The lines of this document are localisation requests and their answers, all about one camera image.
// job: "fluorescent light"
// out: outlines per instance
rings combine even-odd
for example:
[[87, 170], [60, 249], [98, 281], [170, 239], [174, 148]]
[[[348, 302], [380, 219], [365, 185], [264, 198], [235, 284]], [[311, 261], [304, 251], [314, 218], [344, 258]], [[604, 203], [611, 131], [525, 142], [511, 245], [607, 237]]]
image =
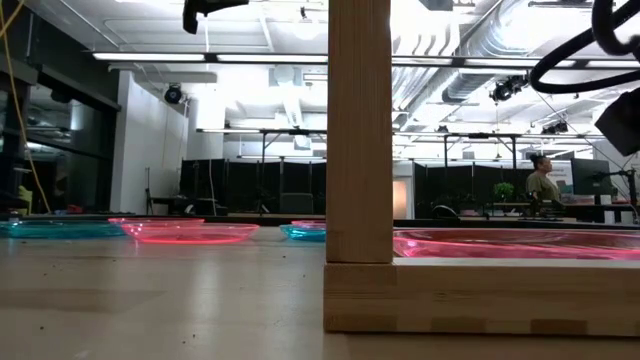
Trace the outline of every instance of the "fluorescent light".
[[303, 81], [327, 81], [329, 80], [329, 75], [327, 74], [303, 74]]
[[[238, 159], [252, 159], [252, 160], [262, 160], [262, 156], [260, 155], [238, 155]], [[280, 156], [272, 156], [272, 155], [265, 155], [264, 157], [265, 160], [275, 160], [275, 159], [280, 159]]]
[[[265, 155], [264, 157], [265, 159], [269, 159], [269, 160], [273, 160], [273, 159], [280, 159], [280, 158], [285, 158], [285, 159], [291, 159], [291, 160], [325, 160], [326, 158], [322, 157], [322, 156], [274, 156], [274, 155]], [[262, 156], [260, 155], [239, 155], [238, 159], [254, 159], [254, 160], [261, 160]]]
[[392, 58], [392, 65], [417, 65], [417, 66], [451, 66], [452, 59], [447, 58], [435, 58], [435, 57], [419, 57], [419, 56], [394, 56]]
[[606, 137], [604, 135], [571, 135], [571, 134], [557, 134], [557, 135], [553, 135], [553, 134], [549, 134], [549, 135], [530, 135], [530, 134], [524, 134], [521, 136], [522, 138], [525, 139], [606, 139]]
[[409, 132], [409, 131], [396, 131], [393, 135], [397, 136], [430, 136], [430, 137], [439, 137], [447, 135], [445, 133], [420, 133], [420, 132]]
[[587, 64], [587, 68], [638, 70], [640, 64], [635, 60], [591, 60]]
[[93, 57], [104, 61], [157, 61], [157, 62], [187, 62], [204, 61], [204, 54], [163, 54], [163, 53], [94, 53]]
[[221, 63], [326, 64], [328, 60], [327, 55], [218, 54]]
[[184, 5], [184, 0], [116, 0], [116, 2], [154, 5]]
[[258, 129], [198, 129], [200, 132], [218, 134], [258, 134]]

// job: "table surface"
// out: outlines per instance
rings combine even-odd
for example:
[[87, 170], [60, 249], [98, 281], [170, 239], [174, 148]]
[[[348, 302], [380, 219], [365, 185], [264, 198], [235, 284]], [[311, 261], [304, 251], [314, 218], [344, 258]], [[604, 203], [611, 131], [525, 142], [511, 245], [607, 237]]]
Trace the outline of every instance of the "table surface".
[[322, 330], [324, 247], [0, 239], [2, 360], [633, 359], [640, 342]]

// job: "wooden frame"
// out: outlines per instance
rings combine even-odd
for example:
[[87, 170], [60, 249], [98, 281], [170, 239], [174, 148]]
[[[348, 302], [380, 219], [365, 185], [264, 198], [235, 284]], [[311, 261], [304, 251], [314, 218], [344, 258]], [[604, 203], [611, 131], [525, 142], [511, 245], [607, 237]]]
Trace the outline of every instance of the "wooden frame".
[[329, 8], [327, 331], [640, 335], [640, 264], [393, 259], [390, 0]]

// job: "air duct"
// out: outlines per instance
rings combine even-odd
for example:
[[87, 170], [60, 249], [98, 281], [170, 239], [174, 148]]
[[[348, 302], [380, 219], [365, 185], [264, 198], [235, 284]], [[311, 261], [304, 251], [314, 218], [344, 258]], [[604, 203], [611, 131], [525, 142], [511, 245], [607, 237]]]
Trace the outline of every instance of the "air duct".
[[[562, 26], [563, 32], [567, 26], [579, 27], [580, 21], [576, 21], [579, 19], [570, 17], [575, 14], [575, 9], [537, 9], [530, 8], [528, 0], [503, 0], [458, 48], [455, 56], [528, 56], [551, 39], [558, 27]], [[473, 70], [439, 69], [408, 110], [413, 114], [425, 106], [425, 102], [462, 103], [494, 76]]]
[[[302, 71], [291, 65], [278, 65], [273, 69], [273, 78], [282, 89], [282, 103], [289, 125], [293, 128], [304, 128], [300, 108], [300, 86], [297, 86], [301, 82]], [[311, 140], [303, 135], [296, 135], [294, 143], [301, 149], [311, 148]]]
[[[396, 55], [450, 55], [460, 44], [460, 26], [455, 14], [429, 11], [418, 0], [394, 2], [391, 32]], [[423, 67], [394, 68], [393, 109], [406, 109], [434, 72], [435, 69]]]

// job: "teal plastic tray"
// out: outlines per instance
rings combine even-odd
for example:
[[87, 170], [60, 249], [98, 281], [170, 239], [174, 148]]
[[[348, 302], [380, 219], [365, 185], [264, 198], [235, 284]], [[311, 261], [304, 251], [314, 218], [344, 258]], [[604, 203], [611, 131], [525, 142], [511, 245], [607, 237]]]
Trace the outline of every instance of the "teal plastic tray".
[[95, 239], [124, 236], [117, 225], [97, 221], [27, 220], [0, 223], [0, 235], [29, 239]]
[[281, 225], [280, 230], [289, 239], [298, 241], [324, 242], [327, 230], [324, 227], [305, 227], [298, 225]]

